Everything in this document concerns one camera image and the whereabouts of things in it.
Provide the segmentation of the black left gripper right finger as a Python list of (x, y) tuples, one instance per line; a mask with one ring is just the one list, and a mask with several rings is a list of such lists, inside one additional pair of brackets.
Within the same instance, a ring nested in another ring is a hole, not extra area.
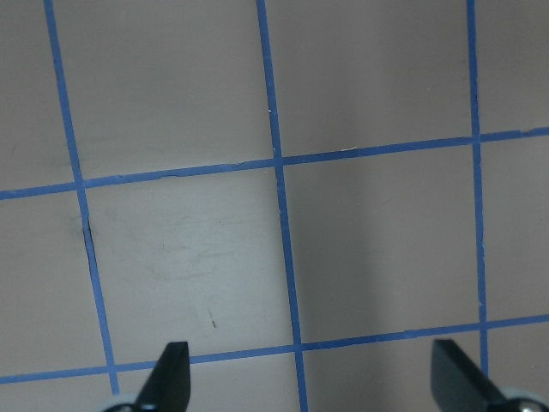
[(504, 394), (451, 339), (431, 346), (430, 387), (440, 411), (495, 411), (507, 403)]

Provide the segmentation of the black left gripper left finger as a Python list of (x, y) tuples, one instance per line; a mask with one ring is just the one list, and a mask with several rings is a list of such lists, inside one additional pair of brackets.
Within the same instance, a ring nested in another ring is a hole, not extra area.
[(133, 402), (134, 411), (185, 412), (190, 402), (187, 342), (169, 342)]

